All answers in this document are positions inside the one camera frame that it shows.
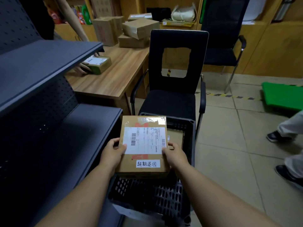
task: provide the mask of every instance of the forearm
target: forearm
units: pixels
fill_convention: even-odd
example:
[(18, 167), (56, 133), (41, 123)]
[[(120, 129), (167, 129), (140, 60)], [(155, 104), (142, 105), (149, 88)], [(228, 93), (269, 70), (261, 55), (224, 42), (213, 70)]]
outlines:
[(110, 180), (110, 172), (101, 165), (53, 208), (36, 226), (96, 226)]
[(202, 226), (278, 226), (189, 164), (177, 172)]
[(84, 32), (79, 19), (72, 11), (71, 7), (68, 5), (66, 0), (56, 0), (63, 16), (66, 18), (67, 22), (70, 26), (75, 30), (78, 36), (81, 38), (82, 41), (89, 41), (86, 33)]

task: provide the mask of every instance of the office chair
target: office chair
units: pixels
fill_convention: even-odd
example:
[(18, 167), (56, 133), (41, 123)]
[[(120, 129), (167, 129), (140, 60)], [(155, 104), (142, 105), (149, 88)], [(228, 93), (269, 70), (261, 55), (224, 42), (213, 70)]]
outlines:
[[(149, 48), (149, 87), (140, 112), (186, 118), (196, 121), (195, 91), (201, 76), (201, 101), (195, 137), (199, 131), (206, 106), (205, 82), (201, 71), (208, 40), (208, 32), (193, 30), (152, 30)], [(164, 48), (186, 47), (191, 49), (186, 77), (162, 76)], [(139, 79), (131, 93), (131, 109), (135, 115), (136, 92), (147, 71)]]
[[(234, 66), (232, 75), (227, 83), (224, 93), (238, 67), (243, 50), (246, 48), (246, 40), (243, 35), (239, 36), (242, 21), (249, 0), (207, 0), (202, 22), (202, 31), (209, 32), (207, 50), (204, 64)], [(233, 48), (240, 40), (241, 51), (236, 58)]]

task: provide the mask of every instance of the tile floor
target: tile floor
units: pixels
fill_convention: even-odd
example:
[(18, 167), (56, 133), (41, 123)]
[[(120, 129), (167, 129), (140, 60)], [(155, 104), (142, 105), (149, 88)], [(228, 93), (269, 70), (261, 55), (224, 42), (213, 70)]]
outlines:
[[(203, 74), (207, 93), (223, 93), (229, 74)], [(183, 77), (184, 71), (173, 70), (171, 76)], [(229, 93), (261, 98), (264, 81), (303, 84), (300, 79), (236, 74)], [(200, 94), (196, 93), (197, 115), (199, 100)], [(137, 112), (143, 101), (136, 99)], [(303, 149), (303, 137), (298, 136), (294, 143), (286, 145), (267, 141), (266, 134), (287, 118), (273, 113), (262, 101), (207, 95), (206, 105), (196, 145), (196, 169), (282, 226), (303, 226), (303, 192), (274, 171), (284, 157)], [(130, 218), (123, 224), (124, 227), (143, 225), (159, 226)], [(194, 212), (191, 226), (201, 226)]]

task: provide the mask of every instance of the green mat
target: green mat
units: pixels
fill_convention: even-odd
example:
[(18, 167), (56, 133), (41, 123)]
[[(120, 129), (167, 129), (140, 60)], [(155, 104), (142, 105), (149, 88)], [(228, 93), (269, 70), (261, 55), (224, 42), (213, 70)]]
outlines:
[(303, 87), (264, 82), (262, 88), (267, 105), (295, 111), (303, 110)]

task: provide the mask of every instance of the wooden table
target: wooden table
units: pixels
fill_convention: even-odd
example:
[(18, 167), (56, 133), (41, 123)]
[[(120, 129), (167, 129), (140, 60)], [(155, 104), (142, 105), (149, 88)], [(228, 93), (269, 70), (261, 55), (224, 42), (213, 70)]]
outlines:
[(147, 69), (149, 47), (119, 48), (117, 44), (113, 47), (104, 46), (104, 50), (100, 55), (112, 60), (112, 65), (104, 73), (82, 77), (66, 75), (66, 79), (85, 103), (120, 107), (123, 115), (130, 115), (127, 96)]

